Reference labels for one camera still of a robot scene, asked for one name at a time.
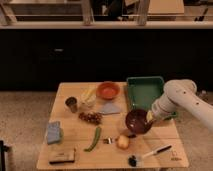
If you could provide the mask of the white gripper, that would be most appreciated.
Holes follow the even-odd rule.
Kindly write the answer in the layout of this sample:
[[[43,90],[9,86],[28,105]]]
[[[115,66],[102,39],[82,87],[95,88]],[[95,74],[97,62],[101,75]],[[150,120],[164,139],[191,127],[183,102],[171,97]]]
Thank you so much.
[[[146,121],[154,122],[170,118],[174,113],[174,103],[171,102],[166,96],[161,96],[156,99],[151,106],[151,110],[147,112]]]

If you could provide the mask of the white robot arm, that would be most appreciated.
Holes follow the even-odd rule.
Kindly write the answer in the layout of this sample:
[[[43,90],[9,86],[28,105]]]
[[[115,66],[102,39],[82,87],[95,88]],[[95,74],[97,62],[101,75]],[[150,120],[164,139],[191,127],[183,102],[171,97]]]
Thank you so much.
[[[164,84],[163,94],[148,110],[150,121],[169,117],[178,106],[184,108],[213,132],[213,106],[196,95],[197,86],[190,79],[170,80]]]

